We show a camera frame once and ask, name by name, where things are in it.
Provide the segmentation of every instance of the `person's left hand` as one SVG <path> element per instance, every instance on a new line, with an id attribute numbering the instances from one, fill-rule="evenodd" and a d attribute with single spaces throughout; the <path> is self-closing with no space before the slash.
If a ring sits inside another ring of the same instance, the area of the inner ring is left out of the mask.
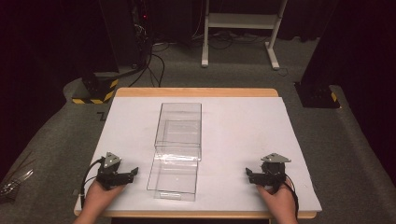
<path id="1" fill-rule="evenodd" d="M 116 186 L 114 189 L 106 190 L 102 185 L 93 180 L 88 189 L 84 207 L 81 214 L 75 220 L 78 223 L 94 223 L 95 220 L 105 211 L 111 202 L 122 192 L 125 185 Z"/>

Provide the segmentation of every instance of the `clear plastic box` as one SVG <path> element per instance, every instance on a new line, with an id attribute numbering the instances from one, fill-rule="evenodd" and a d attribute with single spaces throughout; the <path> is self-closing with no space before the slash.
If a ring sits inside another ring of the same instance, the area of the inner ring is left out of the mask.
<path id="1" fill-rule="evenodd" d="M 201 126 L 201 104 L 162 104 L 148 180 L 148 189 L 155 190 L 155 198 L 195 200 Z"/>

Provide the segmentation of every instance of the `person's right hand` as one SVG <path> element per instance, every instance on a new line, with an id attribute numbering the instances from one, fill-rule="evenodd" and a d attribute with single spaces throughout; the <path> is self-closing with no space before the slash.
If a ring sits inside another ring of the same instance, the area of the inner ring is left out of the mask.
<path id="1" fill-rule="evenodd" d="M 282 184 L 276 193 L 272 193 L 270 189 L 267 190 L 260 185 L 256 185 L 256 187 L 278 224 L 298 223 L 295 216 L 295 202 L 290 190 L 285 184 Z"/>

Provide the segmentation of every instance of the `white stand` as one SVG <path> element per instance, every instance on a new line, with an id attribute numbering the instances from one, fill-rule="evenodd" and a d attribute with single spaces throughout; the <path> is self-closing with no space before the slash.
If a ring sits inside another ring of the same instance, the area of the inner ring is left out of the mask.
<path id="1" fill-rule="evenodd" d="M 205 9 L 205 33 L 204 45 L 202 51 L 202 67 L 209 66 L 209 48 L 207 45 L 209 27 L 222 28 L 248 28 L 248 29 L 265 29 L 273 30 L 270 42 L 265 42 L 271 65 L 273 69 L 279 69 L 274 53 L 274 44 L 276 35 L 282 22 L 283 12 L 285 11 L 288 0 L 281 0 L 280 9 L 275 15 L 257 15 L 257 14 L 230 14 L 230 13 L 209 13 L 209 0 L 206 0 Z"/>

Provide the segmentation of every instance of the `human hand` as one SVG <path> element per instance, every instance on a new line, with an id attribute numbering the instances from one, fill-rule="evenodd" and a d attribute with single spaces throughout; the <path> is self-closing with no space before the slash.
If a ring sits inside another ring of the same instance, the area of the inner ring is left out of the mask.
<path id="1" fill-rule="evenodd" d="M 298 223 L 295 216 L 295 202 L 291 191 L 285 184 L 282 184 L 276 193 L 273 193 L 272 189 L 267 190 L 261 185 L 256 185 L 256 187 L 278 224 Z"/>
<path id="2" fill-rule="evenodd" d="M 74 224 L 91 224 L 105 211 L 111 202 L 122 192 L 125 185 L 116 186 L 114 189 L 106 190 L 102 185 L 93 180 L 88 189 L 84 207 Z"/>

